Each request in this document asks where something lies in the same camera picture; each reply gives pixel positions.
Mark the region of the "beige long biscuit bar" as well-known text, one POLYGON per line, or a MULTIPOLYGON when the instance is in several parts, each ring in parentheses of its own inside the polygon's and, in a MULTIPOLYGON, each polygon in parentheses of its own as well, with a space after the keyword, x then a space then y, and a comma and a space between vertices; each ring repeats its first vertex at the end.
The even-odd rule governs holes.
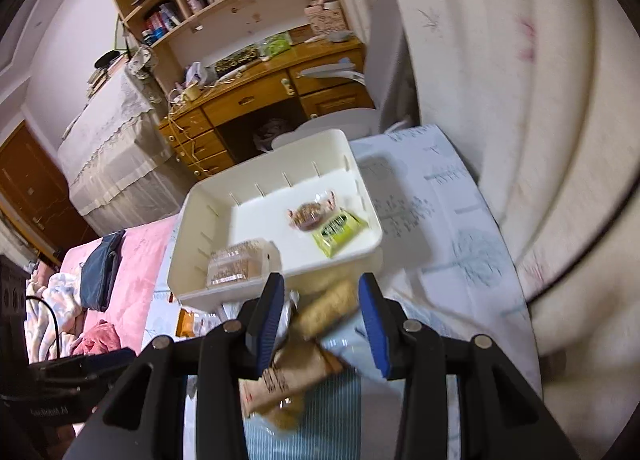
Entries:
POLYGON ((258 380, 240 381, 243 417, 306 392, 343 369, 343 364, 317 343, 289 342, 277 351, 273 363, 258 380))

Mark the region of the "clear pack brown biscuits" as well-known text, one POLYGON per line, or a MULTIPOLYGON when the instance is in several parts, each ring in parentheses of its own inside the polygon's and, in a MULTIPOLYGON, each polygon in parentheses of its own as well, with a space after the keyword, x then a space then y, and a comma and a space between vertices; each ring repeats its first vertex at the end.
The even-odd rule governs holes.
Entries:
POLYGON ((213 289, 229 284, 242 284, 266 276, 269 269, 269 243, 262 238, 245 240, 210 256, 205 287, 213 289))

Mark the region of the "orange snack packet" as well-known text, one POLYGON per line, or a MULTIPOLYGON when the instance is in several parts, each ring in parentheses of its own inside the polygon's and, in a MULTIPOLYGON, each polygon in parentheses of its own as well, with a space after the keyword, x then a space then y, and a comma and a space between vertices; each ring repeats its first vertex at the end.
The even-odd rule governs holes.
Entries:
POLYGON ((182 308, 178 315, 176 336, 178 338, 194 338, 194 313, 182 308))

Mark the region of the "yellow green snack packet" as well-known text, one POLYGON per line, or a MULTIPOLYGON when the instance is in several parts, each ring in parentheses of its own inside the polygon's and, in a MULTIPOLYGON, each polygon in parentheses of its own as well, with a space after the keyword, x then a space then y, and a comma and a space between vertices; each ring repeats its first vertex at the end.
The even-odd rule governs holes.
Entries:
POLYGON ((368 223, 355 213, 339 210, 312 232, 312 238, 327 258, 333 258, 367 227, 368 223))

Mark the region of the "mixed nuts clear packet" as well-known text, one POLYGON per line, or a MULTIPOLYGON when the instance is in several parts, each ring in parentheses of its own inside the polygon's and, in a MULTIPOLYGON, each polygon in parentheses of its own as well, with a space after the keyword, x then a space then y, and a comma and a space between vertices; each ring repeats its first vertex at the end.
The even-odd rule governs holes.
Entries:
POLYGON ((336 210, 333 190, 317 194, 311 201, 302 203, 294 210, 288 210, 290 226, 301 232, 311 232, 321 225, 336 210))

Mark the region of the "rice cracker clear bag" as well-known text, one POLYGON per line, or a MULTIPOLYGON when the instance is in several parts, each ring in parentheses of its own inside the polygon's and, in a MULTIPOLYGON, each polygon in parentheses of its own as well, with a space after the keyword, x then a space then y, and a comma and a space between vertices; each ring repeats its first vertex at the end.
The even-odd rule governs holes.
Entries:
POLYGON ((312 340, 355 313, 358 307, 356 284, 342 280, 305 306, 293 320, 291 330, 305 341, 312 340))

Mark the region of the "pink fleece garment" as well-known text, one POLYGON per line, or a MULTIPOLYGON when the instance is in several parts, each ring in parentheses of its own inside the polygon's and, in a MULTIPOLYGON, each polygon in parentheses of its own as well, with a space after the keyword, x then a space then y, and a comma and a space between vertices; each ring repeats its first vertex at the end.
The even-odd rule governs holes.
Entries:
POLYGON ((70 346, 72 355, 101 355, 119 350, 119 335, 114 324, 100 320, 95 326, 84 332, 70 346))

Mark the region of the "patterned blue white tablecloth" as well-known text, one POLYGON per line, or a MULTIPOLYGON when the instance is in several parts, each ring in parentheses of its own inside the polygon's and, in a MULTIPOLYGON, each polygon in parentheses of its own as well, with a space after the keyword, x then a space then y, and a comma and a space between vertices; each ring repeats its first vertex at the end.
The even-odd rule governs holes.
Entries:
MULTIPOLYGON (((383 231, 382 268, 375 273, 383 293, 442 336, 488 334, 541 394, 534 332, 515 267, 444 133, 419 126, 349 146, 383 231)), ((186 307, 167 284, 179 216, 160 265, 143 347, 160 334, 176 339, 179 308, 186 307)), ((393 458, 404 386, 385 382, 375 369, 360 313, 320 344, 346 362, 346 371, 307 392, 293 432, 271 431, 257 416, 245 420, 250 458, 393 458)))

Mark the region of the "folded dark blue jeans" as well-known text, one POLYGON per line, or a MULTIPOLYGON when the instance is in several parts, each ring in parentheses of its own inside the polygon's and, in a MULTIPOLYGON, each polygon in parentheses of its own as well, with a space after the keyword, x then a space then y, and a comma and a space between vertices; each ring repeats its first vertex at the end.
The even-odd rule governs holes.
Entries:
POLYGON ((120 252, 125 235, 126 230, 123 229, 104 236, 82 265, 80 302, 83 308, 100 313, 108 309, 122 260, 120 252))

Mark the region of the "white plastic storage bin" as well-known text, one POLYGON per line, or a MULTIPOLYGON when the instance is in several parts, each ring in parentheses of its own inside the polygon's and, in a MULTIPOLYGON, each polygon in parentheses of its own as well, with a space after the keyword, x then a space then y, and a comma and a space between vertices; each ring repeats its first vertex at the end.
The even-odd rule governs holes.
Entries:
POLYGON ((346 135, 327 130, 232 166, 189 191, 169 247, 167 284, 184 306, 203 312, 254 298, 264 282, 206 286, 210 256, 245 240, 270 245, 270 265, 300 294, 382 268, 383 231, 346 135), (332 191, 338 206, 367 224, 328 258, 308 232, 291 226, 288 211, 332 191))

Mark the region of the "pink bed quilt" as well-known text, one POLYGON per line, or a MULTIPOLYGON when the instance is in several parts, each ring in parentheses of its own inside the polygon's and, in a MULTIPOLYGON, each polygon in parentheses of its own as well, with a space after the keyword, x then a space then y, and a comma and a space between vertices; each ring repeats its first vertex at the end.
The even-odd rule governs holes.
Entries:
POLYGON ((73 330, 75 336, 105 320, 114 324, 122 347, 129 347, 137 354, 141 352, 160 264, 177 222, 178 215, 174 215, 126 230, 110 305, 105 313, 85 310, 78 316, 73 330))

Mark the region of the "brown wooden door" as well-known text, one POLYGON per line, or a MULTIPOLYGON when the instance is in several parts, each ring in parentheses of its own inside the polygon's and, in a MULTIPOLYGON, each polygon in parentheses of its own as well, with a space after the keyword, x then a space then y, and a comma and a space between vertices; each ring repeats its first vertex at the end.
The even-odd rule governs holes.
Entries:
POLYGON ((70 202, 65 177, 25 122, 1 143, 1 213, 54 266, 68 250, 98 236, 70 202))

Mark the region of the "lace covered cabinet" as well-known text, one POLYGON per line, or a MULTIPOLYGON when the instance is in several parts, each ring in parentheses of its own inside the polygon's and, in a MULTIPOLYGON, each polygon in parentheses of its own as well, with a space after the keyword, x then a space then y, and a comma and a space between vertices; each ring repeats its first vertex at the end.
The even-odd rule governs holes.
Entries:
POLYGON ((98 235, 180 211, 195 178, 160 134, 167 113, 157 82, 122 68, 67 127, 58 163, 70 202, 98 235))

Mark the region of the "grey office chair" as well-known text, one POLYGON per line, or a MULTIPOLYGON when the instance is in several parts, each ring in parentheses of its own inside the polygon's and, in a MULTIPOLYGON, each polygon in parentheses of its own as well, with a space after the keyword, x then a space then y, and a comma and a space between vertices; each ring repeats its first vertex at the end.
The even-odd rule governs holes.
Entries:
POLYGON ((322 114, 295 131, 274 139, 278 149, 312 134, 337 128, 349 140, 410 128, 418 115, 416 83, 397 0, 375 0, 371 9, 370 38, 363 70, 342 61, 300 72, 305 80, 346 79, 369 94, 371 108, 347 108, 322 114))

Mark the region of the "wooden desk with drawers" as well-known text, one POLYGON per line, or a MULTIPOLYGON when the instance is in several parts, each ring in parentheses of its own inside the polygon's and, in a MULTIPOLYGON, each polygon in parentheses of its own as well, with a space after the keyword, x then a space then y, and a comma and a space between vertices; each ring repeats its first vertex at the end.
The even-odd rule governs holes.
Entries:
POLYGON ((298 128, 325 114, 372 107, 366 89, 354 81, 303 75, 312 67, 342 61, 361 71, 365 59, 366 46, 358 38, 296 45, 206 90, 194 104, 165 116, 158 129, 178 163, 204 180, 257 156, 255 137, 273 120, 298 128))

